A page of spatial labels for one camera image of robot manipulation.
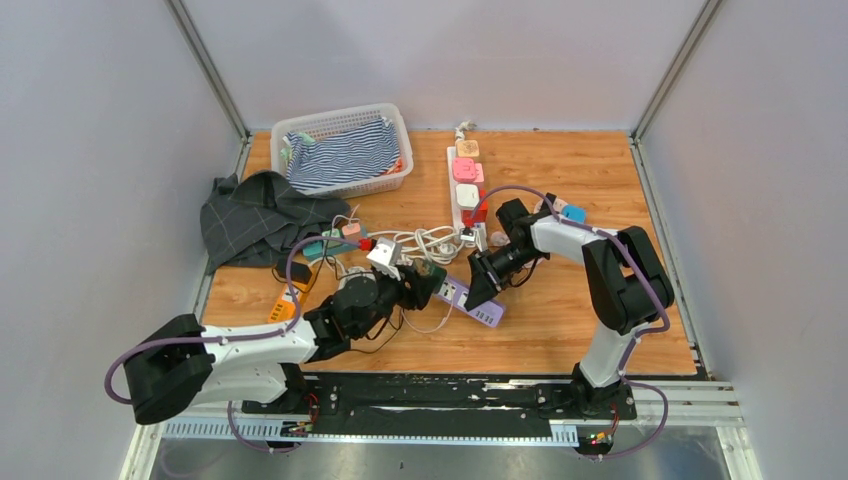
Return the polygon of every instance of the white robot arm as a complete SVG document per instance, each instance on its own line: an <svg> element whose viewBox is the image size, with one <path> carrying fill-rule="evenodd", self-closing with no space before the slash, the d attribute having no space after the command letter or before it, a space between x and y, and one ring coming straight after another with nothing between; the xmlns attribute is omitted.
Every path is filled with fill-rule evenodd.
<svg viewBox="0 0 848 480"><path fill-rule="evenodd" d="M288 332L282 324L201 326L193 314L172 319L142 342L168 345L145 349L124 362L136 422L158 423L191 405L233 400L293 409L306 388L299 364L350 350L351 340L387 321L396 306L423 309L442 285L444 269L422 259L412 266L395 265L399 252L394 242L375 242L367 256L372 270L343 279L338 291Z"/></svg>
<svg viewBox="0 0 848 480"><path fill-rule="evenodd" d="M583 265L600 324L588 353L575 365L572 385L584 410L597 409L621 388L622 359L626 360L634 336L659 316L635 275L625 275L622 267L639 268L665 308L674 301L671 283L647 233L639 227L604 230L626 246L638 264L631 266L624 265L618 250L598 230L563 224L547 207L530 214L515 199L504 203L496 214L510 244L494 253L478 251L468 257L472 277L465 308L492 299L510 285L510 276L524 265L549 258L552 253Z"/></svg>

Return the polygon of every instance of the white basket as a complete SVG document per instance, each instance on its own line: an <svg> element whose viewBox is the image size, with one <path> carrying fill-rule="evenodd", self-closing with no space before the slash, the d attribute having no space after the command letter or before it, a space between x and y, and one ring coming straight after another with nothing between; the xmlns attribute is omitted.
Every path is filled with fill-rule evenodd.
<svg viewBox="0 0 848 480"><path fill-rule="evenodd" d="M288 164L280 158L280 150L285 146L283 139L289 132L305 133L320 141L331 135L353 130L381 117L391 120L395 125L400 158L402 159L402 170L400 172L329 187L312 188L303 190L302 193L310 196L350 198L400 188L404 177L412 172L412 147L409 145L409 135L406 133L406 124L403 122L403 117L400 116L397 107L391 103L345 108L277 122L271 129L271 168L283 175L286 174Z"/></svg>

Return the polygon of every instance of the power strip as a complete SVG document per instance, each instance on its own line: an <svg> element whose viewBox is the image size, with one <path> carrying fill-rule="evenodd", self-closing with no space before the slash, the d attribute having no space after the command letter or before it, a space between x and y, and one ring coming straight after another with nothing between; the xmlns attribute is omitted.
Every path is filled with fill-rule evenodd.
<svg viewBox="0 0 848 480"><path fill-rule="evenodd" d="M495 300L489 300L470 312L466 310L464 305L465 300L468 298L468 285L450 275L445 278L442 288L437 293L434 293L433 296L448 305L453 304L454 309L459 310L487 327L497 327L504 313L506 313L506 307Z"/></svg>
<svg viewBox="0 0 848 480"><path fill-rule="evenodd" d="M456 146L450 146L447 149L447 159L448 159L448 190L450 190L451 194L451 217L453 217L453 227L457 229L457 231L465 228L465 224L462 223L462 212L459 209L459 205L456 203L456 186L459 185L459 182L453 179L453 159L456 158ZM480 222L475 223L472 227L472 230L475 232L476 236L476 246L482 252L489 248L488 241L486 240L486 223Z"/></svg>

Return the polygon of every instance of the white plug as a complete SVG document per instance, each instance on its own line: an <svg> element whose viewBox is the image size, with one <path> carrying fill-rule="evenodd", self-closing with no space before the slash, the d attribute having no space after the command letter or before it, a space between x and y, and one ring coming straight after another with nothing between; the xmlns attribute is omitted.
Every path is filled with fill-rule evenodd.
<svg viewBox="0 0 848 480"><path fill-rule="evenodd" d="M374 248L368 252L365 258L371 262L371 265L377 271L395 280L400 280L400 272L398 272L395 266L397 265L398 258L400 258L400 251L401 247L396 242L380 237L377 239L377 244L374 245Z"/></svg>
<svg viewBox="0 0 848 480"><path fill-rule="evenodd" d="M463 243L474 242L476 239L476 232L471 227L465 227L459 232L459 240Z"/></svg>

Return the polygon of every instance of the gray plaid cloth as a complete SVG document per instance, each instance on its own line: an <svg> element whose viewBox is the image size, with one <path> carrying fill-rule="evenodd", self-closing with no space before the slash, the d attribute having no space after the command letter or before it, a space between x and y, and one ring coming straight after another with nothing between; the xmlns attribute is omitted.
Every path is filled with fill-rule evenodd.
<svg viewBox="0 0 848 480"><path fill-rule="evenodd" d="M295 243L329 229L334 216L349 211L344 200L307 197L270 170L241 184L235 174L216 178L212 194L200 208L210 260L207 273L221 265L275 265Z"/></svg>

